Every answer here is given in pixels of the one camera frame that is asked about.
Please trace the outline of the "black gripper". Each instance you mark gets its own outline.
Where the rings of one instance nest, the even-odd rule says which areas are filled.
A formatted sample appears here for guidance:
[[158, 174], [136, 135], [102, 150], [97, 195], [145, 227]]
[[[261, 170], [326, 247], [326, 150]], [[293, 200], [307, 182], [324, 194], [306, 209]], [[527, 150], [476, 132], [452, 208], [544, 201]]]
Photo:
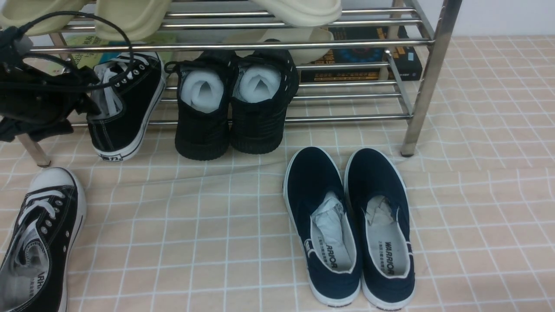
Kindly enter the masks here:
[[[93, 69], [32, 53], [32, 47], [32, 41], [16, 26], [1, 31], [1, 115], [6, 117], [0, 122], [2, 142], [12, 142], [23, 134], [34, 142], [71, 134], [74, 130], [68, 115], [100, 112], [89, 96], [89, 87], [99, 83]], [[28, 65], [26, 59], [48, 60], [65, 72], [50, 75]]]

